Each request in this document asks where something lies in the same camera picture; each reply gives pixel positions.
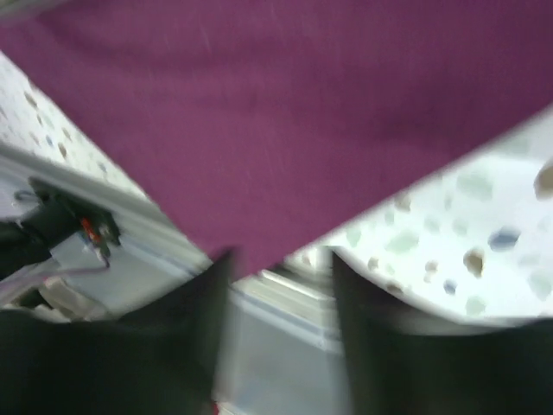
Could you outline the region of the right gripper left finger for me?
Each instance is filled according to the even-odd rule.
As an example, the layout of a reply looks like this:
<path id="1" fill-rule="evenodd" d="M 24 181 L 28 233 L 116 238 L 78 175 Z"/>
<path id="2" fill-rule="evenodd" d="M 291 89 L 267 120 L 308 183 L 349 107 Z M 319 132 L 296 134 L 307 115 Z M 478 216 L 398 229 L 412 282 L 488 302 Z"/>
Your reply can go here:
<path id="1" fill-rule="evenodd" d="M 1 314 L 4 414 L 212 414 L 236 253 L 113 320 Z"/>

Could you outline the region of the purple cloth mat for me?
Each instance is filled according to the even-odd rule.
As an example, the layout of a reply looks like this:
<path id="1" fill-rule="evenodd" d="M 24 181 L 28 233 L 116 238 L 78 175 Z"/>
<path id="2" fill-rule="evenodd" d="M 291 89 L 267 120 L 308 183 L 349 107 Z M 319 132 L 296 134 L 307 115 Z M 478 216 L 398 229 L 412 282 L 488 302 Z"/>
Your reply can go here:
<path id="1" fill-rule="evenodd" d="M 248 272 L 552 100 L 549 1 L 70 1 L 1 49 Z"/>

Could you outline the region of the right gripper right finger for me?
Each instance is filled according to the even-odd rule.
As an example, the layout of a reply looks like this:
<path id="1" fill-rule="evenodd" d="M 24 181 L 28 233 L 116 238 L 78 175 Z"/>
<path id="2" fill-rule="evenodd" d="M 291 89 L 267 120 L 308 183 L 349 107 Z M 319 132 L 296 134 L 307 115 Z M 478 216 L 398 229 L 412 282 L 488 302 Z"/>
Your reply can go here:
<path id="1" fill-rule="evenodd" d="M 332 254 L 355 414 L 550 414 L 552 320 L 459 323 L 421 310 Z"/>

